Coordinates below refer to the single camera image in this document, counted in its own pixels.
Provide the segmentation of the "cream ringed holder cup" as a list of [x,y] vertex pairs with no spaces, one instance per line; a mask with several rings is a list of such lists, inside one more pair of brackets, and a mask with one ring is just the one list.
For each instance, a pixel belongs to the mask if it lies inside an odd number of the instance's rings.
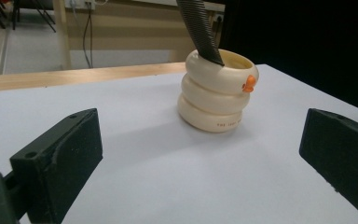
[[240,54],[220,51],[223,65],[203,59],[197,51],[186,58],[186,74],[177,101],[179,115],[210,133],[236,128],[259,79],[253,62]]

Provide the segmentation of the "white table cover sheet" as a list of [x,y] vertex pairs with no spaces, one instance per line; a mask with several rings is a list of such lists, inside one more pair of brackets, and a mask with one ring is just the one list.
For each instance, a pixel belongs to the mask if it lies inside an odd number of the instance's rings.
[[358,108],[268,65],[241,124],[185,123],[180,74],[0,91],[0,172],[66,116],[99,113],[103,160],[63,224],[358,224],[358,211],[299,155],[306,114]]

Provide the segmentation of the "black comb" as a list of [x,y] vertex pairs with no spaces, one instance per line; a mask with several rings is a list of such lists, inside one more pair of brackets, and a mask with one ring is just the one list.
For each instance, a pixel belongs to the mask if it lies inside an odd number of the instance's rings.
[[211,63],[224,66],[215,44],[204,2],[202,0],[175,1],[199,55]]

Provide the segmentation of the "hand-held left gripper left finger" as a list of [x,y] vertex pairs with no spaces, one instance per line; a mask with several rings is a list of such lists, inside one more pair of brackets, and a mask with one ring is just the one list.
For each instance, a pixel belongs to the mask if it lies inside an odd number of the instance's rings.
[[103,158],[98,111],[72,114],[10,158],[10,194],[17,217],[61,224]]

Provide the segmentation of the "grey chair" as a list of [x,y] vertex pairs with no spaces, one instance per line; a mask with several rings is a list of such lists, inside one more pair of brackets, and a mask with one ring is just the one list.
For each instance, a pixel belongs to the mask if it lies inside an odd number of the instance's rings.
[[52,10],[52,0],[12,0],[13,9],[12,9],[12,29],[16,29],[17,23],[20,21],[21,9],[35,9],[42,20],[52,29],[53,32],[56,32],[53,25],[55,20],[48,14],[49,10]]

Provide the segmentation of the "white wall socket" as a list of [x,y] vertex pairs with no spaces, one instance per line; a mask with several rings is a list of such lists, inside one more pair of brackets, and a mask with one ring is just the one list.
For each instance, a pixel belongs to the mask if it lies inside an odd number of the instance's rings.
[[71,9],[95,9],[95,2],[93,0],[64,0],[66,8]]

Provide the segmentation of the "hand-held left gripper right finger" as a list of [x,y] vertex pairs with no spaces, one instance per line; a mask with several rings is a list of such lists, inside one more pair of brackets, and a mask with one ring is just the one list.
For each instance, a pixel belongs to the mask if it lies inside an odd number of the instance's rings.
[[299,155],[358,210],[358,122],[309,109]]

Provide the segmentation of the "light wooden post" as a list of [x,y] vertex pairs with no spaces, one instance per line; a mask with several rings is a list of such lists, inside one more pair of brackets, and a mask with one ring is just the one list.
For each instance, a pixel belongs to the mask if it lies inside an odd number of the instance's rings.
[[64,0],[52,0],[63,70],[72,68]]

